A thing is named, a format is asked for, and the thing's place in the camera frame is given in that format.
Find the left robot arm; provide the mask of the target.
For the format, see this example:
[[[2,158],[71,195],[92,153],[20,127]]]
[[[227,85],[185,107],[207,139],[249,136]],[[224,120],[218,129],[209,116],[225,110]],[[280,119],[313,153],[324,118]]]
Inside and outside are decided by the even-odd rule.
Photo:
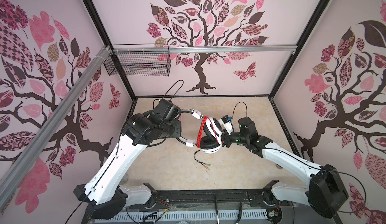
[[[82,223],[111,219],[132,205],[152,207],[155,204],[157,192],[150,184],[123,187],[120,182],[135,159],[152,146],[153,141],[180,137],[181,113],[170,100],[161,99],[154,109],[128,118],[117,145],[97,174],[74,189],[76,198],[87,203]]]

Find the white black headphones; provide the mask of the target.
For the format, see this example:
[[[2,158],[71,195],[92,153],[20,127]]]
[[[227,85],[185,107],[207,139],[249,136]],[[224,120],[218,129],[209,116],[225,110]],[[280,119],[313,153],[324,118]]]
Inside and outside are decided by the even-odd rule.
[[[202,115],[195,109],[183,109],[182,113],[189,113],[194,118],[201,120],[200,130],[196,140],[179,137],[177,140],[187,147],[197,147],[206,154],[214,154],[221,148],[223,130],[216,118]]]

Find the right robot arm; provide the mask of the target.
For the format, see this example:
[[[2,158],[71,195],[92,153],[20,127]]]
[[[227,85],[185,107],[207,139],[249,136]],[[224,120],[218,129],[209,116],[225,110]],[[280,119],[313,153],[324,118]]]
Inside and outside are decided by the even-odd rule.
[[[270,138],[258,134],[249,117],[239,119],[239,132],[235,132],[231,117],[219,121],[224,127],[222,141],[245,146],[250,152],[286,169],[303,182],[289,185],[274,180],[268,188],[276,200],[291,201],[311,207],[320,216],[331,219],[348,199],[340,173],[331,165],[321,166],[307,161],[279,146]]]

